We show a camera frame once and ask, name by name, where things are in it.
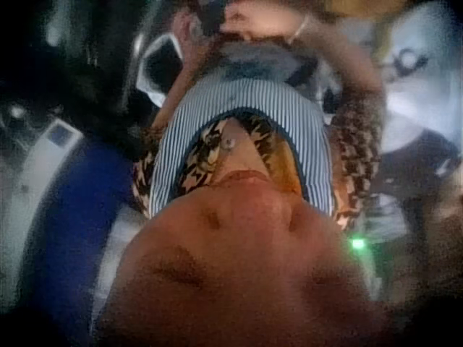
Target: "bracelet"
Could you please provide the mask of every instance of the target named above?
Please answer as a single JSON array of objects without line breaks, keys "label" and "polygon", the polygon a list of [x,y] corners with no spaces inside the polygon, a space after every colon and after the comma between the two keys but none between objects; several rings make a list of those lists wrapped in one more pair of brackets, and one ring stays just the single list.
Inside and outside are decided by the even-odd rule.
[{"label": "bracelet", "polygon": [[294,40],[296,40],[298,37],[300,37],[300,35],[302,34],[302,31],[304,31],[304,29],[309,25],[309,21],[310,21],[310,17],[309,17],[308,14],[306,14],[305,17],[304,17],[304,20],[302,21],[301,25],[296,30],[294,35],[292,37],[290,37],[288,40],[286,40],[286,42],[289,45],[292,45]]}]

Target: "lips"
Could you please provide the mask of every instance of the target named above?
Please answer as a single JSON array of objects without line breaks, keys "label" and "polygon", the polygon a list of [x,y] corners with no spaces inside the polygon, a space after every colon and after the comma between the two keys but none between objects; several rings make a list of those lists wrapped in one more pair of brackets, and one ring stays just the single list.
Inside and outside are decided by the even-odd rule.
[{"label": "lips", "polygon": [[256,170],[238,170],[229,172],[225,175],[218,184],[227,184],[230,182],[237,181],[252,181],[257,179],[258,181],[270,182],[270,179],[263,173]]}]

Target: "person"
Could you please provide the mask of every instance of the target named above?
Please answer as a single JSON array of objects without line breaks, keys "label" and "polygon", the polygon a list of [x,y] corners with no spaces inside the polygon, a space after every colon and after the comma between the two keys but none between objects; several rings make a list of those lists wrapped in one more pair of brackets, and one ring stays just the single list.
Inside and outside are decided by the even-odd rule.
[{"label": "person", "polygon": [[280,38],[315,49],[341,75],[343,104],[327,134],[318,107],[268,70],[219,60],[198,80],[216,48],[190,42],[135,169],[151,219],[124,253],[96,340],[367,343],[385,318],[339,224],[355,219],[377,171],[381,79],[360,48],[307,10],[254,0],[225,15],[221,32],[250,46]]}]

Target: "woman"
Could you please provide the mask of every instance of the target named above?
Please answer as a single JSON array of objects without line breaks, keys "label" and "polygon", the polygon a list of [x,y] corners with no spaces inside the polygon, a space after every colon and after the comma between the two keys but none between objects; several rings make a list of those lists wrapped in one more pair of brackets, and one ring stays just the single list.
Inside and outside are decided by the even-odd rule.
[{"label": "woman", "polygon": [[221,32],[304,44],[339,71],[344,105],[329,134],[333,180],[313,103],[268,74],[239,68],[219,66],[192,87],[210,50],[196,47],[137,167],[135,191],[149,192],[140,201],[152,219],[124,254],[102,340],[350,346],[371,338],[381,314],[332,218],[349,224],[376,171],[380,78],[332,27],[274,2],[228,5]]}]

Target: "striped top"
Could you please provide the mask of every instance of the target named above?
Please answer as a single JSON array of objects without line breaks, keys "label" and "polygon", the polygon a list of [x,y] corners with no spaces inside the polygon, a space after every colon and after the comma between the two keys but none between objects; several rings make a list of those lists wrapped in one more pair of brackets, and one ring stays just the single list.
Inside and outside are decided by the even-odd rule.
[{"label": "striped top", "polygon": [[283,82],[243,78],[219,69],[183,98],[161,140],[153,170],[153,217],[177,196],[184,162],[202,130],[243,111],[267,118],[293,150],[303,197],[331,215],[331,158],[319,106]]}]

